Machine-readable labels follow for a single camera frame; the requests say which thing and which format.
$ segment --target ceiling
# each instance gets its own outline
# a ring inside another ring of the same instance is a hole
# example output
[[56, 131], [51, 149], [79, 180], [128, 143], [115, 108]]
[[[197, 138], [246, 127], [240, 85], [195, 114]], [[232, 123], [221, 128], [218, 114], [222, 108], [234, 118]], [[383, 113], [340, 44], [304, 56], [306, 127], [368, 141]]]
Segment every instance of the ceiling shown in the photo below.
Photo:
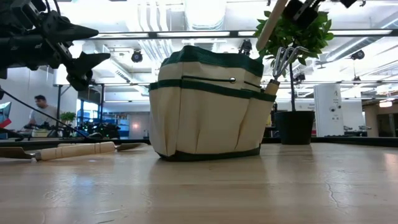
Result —
[[[60, 8], [62, 14], [71, 22], [98, 29], [100, 32], [254, 30], [258, 24], [257, 19], [263, 19], [264, 11], [271, 11], [274, 4], [275, 1], [272, 1], [271, 5], [267, 6], [267, 1], [261, 0], [66, 0], [60, 2]], [[332, 29], [398, 29], [398, 0], [367, 0], [363, 7], [360, 7], [360, 4], [361, 1], [358, 1], [346, 9], [340, 3], [326, 0], [321, 4], [320, 10], [329, 12]], [[298, 97], [312, 97], [314, 84], [306, 85], [305, 82], [351, 81], [354, 72], [362, 81], [396, 80], [397, 40], [398, 37], [335, 37], [329, 41], [329, 46], [323, 49], [320, 60], [307, 60], [307, 66], [294, 65], [295, 73], [304, 72], [306, 76], [306, 81], [296, 86]], [[219, 53], [237, 53], [242, 41], [234, 38], [86, 40], [78, 46], [79, 50], [85, 52], [111, 52], [111, 62], [95, 68], [96, 81], [126, 82], [125, 78], [118, 75], [118, 72], [121, 72], [134, 83], [148, 83], [156, 81], [161, 61], [186, 44], [199, 45]], [[251, 39], [251, 42], [254, 46], [256, 39]], [[142, 62], [131, 61], [134, 49], [141, 49]], [[350, 54], [360, 49], [365, 52], [364, 59], [356, 60], [355, 63], [347, 59]], [[253, 51], [251, 57], [258, 57], [258, 53]], [[272, 70], [268, 61], [265, 60], [264, 65], [266, 69], [263, 80], [266, 81], [271, 78]], [[381, 84], [347, 84], [343, 85], [341, 90], [343, 97], [360, 97], [361, 92], [362, 97], [374, 97], [378, 96], [376, 87], [379, 85]], [[106, 91], [140, 91], [144, 94], [145, 87], [107, 86]], [[284, 98], [290, 98], [288, 85], [282, 85], [278, 92], [278, 99]]]

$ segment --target robotic arm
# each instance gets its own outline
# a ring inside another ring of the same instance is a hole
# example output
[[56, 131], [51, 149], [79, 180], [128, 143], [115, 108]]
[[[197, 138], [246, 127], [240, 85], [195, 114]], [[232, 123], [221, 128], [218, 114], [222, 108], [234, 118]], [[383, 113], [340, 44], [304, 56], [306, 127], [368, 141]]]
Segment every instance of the robotic arm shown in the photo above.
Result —
[[85, 90], [91, 69], [110, 54], [82, 52], [73, 58], [68, 50], [72, 41], [94, 37], [98, 31], [72, 24], [57, 11], [44, 12], [46, 8], [42, 0], [0, 0], [0, 78], [7, 78], [7, 68], [57, 69], [64, 64], [71, 86]]

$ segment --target man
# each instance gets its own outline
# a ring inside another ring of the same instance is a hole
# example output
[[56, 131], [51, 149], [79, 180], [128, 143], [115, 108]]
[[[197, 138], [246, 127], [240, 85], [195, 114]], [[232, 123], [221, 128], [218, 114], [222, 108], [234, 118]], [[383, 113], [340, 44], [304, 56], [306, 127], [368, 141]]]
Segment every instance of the man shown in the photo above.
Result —
[[[39, 111], [48, 114], [53, 118], [57, 118], [57, 108], [48, 105], [47, 100], [43, 95], [35, 96], [35, 103]], [[55, 126], [57, 123], [55, 120], [34, 110], [30, 112], [29, 118], [29, 124], [42, 125], [43, 123], [47, 122], [50, 126]]]

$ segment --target wooden tabletop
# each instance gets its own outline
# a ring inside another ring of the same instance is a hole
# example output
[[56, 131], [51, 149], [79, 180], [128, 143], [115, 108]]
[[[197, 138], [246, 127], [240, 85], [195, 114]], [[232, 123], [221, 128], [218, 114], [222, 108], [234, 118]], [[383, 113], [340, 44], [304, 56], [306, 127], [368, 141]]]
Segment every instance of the wooden tabletop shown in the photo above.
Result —
[[262, 146], [165, 162], [150, 146], [47, 162], [0, 159], [1, 223], [398, 223], [398, 150]]

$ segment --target plant stem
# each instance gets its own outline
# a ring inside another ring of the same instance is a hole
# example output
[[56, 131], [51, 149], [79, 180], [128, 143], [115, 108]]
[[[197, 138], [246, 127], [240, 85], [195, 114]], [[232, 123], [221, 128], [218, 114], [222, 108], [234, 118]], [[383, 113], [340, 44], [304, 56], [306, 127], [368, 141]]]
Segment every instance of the plant stem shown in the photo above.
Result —
[[289, 73], [290, 73], [290, 90], [292, 95], [292, 111], [296, 111], [295, 102], [294, 102], [294, 85], [293, 85], [293, 66], [289, 64]]

